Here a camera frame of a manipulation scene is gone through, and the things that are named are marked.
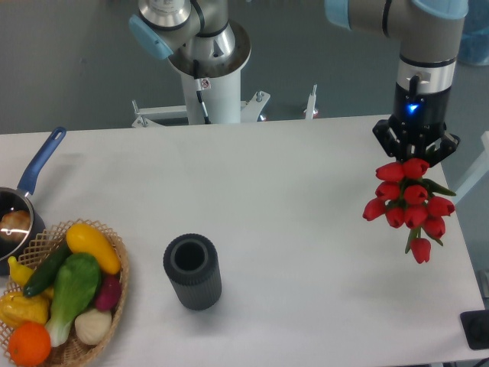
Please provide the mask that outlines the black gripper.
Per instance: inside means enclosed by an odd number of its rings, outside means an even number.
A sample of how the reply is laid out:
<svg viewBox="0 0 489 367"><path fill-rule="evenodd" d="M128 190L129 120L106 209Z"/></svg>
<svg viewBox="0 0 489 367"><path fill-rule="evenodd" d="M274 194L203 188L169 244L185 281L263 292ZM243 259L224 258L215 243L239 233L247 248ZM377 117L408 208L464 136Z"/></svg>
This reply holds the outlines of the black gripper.
<svg viewBox="0 0 489 367"><path fill-rule="evenodd" d="M407 89L396 85L393 114L379 120L372 129L387 156L405 161L425 154L429 166L435 167L456 152L461 139L445 132L451 89L411 96Z"/></svg>

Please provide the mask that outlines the grey robot arm with blue caps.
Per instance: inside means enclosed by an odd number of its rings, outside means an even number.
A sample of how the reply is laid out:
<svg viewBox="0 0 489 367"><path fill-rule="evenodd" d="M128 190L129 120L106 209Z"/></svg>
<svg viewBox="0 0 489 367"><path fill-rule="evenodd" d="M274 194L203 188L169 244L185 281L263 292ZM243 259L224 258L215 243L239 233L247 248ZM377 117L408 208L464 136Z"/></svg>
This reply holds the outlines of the grey robot arm with blue caps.
<svg viewBox="0 0 489 367"><path fill-rule="evenodd" d="M459 145L445 111L468 3L465 1L327 1L328 20L400 42L392 115L374 135L398 161L436 165ZM241 69L251 44L225 1L141 1L128 26L152 57L180 74L189 123L233 124L258 117L241 104Z"/></svg>

